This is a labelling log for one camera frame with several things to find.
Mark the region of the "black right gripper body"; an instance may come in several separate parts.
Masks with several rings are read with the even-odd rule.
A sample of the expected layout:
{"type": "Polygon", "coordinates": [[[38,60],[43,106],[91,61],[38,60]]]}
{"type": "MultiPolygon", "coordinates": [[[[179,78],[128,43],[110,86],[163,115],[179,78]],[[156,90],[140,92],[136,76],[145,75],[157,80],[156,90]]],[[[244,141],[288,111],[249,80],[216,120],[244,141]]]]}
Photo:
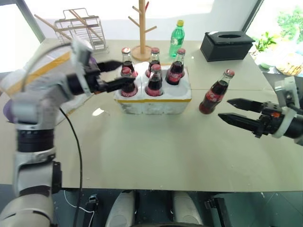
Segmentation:
{"type": "Polygon", "coordinates": [[[254,130],[255,137],[260,138],[262,135],[273,135],[284,119],[285,115],[282,111],[282,108],[278,104],[270,101],[261,103],[259,108],[261,115],[257,119],[257,129],[254,130]]]}

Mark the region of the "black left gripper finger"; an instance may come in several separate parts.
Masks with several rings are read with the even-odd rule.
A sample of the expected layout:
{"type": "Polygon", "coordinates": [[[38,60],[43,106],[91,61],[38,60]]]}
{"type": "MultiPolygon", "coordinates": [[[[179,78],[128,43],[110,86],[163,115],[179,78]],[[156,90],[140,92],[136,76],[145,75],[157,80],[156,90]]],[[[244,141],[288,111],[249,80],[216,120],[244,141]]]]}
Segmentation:
{"type": "Polygon", "coordinates": [[[123,87],[125,87],[128,84],[133,83],[135,80],[135,78],[133,77],[120,77],[120,78],[116,78],[112,81],[109,82],[105,82],[105,91],[106,92],[113,92],[119,89],[122,89],[123,87]]]}
{"type": "Polygon", "coordinates": [[[105,62],[99,62],[98,68],[100,69],[100,72],[110,72],[118,69],[120,66],[122,66],[122,62],[110,60],[105,62]]]}

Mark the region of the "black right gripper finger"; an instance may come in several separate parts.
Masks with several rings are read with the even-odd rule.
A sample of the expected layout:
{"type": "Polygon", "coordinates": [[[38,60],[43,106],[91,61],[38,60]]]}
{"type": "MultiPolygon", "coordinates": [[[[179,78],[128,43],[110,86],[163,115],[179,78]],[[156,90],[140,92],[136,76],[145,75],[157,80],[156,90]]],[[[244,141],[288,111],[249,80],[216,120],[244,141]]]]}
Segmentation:
{"type": "Polygon", "coordinates": [[[245,111],[261,112],[263,109],[263,103],[244,98],[229,99],[227,100],[227,103],[231,104],[237,109],[245,111]]]}
{"type": "Polygon", "coordinates": [[[261,135],[258,132],[259,122],[257,120],[236,113],[220,113],[218,116],[229,125],[248,130],[255,135],[261,135]]]}

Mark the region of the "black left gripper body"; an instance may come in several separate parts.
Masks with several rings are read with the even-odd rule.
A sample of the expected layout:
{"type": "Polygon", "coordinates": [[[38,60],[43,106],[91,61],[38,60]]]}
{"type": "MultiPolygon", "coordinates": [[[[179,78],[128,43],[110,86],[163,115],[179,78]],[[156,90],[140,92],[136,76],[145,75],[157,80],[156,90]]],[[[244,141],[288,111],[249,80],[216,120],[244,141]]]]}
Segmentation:
{"type": "Polygon", "coordinates": [[[90,92],[94,94],[107,92],[108,85],[100,79],[100,74],[109,71],[108,63],[89,63],[84,69],[90,92]]]}

